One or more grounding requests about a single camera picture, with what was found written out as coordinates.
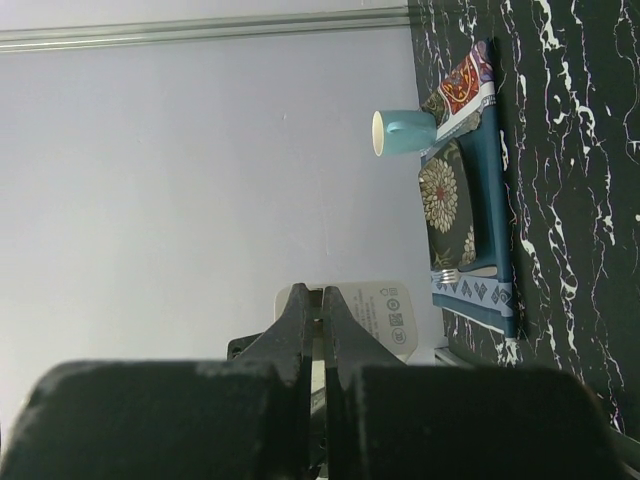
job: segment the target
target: cup rim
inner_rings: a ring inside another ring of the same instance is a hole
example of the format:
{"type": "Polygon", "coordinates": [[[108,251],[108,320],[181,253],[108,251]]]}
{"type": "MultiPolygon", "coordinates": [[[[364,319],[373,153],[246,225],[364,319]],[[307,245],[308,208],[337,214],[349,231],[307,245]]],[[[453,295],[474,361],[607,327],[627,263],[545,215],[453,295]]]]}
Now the cup rim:
{"type": "Polygon", "coordinates": [[[371,137],[373,140],[373,151],[376,152],[376,155],[379,157],[384,151],[384,122],[382,121],[382,114],[379,111],[373,114],[371,137]]]}

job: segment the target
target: decorative plate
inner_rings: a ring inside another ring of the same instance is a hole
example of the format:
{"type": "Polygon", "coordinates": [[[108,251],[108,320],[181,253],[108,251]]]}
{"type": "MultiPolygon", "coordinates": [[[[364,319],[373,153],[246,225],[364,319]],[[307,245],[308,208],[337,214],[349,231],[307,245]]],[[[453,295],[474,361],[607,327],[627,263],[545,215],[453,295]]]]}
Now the decorative plate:
{"type": "Polygon", "coordinates": [[[473,209],[462,151],[453,139],[420,170],[431,268],[460,268],[476,259],[473,209]]]}

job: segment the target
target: white label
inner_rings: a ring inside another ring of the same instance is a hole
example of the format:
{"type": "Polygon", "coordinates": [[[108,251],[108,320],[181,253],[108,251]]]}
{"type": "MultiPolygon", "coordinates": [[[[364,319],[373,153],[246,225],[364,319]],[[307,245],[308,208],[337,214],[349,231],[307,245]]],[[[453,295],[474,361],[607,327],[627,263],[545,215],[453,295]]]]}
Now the white label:
{"type": "MultiPolygon", "coordinates": [[[[409,291],[399,282],[332,283],[340,289],[353,318],[401,360],[418,347],[418,331],[409,291]]],[[[327,285],[308,285],[309,290],[327,285]]],[[[276,296],[275,319],[282,315],[291,287],[276,296]]]]}

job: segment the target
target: fork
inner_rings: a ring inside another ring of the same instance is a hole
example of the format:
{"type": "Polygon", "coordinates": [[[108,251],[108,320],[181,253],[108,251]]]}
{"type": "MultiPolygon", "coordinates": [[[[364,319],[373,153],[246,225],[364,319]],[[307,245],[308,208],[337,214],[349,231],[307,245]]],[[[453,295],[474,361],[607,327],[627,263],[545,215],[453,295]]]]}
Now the fork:
{"type": "Polygon", "coordinates": [[[460,276],[462,273],[465,275],[471,275],[474,277],[493,277],[498,273],[497,267],[483,267],[477,268],[475,270],[470,270],[468,272],[460,272],[457,268],[438,270],[434,273],[434,278],[436,283],[441,283],[443,285],[448,285],[450,283],[458,283],[460,281],[460,276]]]}

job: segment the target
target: teal cup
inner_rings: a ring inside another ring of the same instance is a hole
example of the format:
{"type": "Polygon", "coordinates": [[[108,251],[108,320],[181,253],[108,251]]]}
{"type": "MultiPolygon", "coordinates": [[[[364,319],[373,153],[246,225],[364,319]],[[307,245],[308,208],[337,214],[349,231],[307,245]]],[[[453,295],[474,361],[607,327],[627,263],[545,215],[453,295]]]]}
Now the teal cup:
{"type": "Polygon", "coordinates": [[[419,110],[385,110],[373,114],[371,134],[376,155],[420,152],[436,141],[436,119],[419,110]]]}

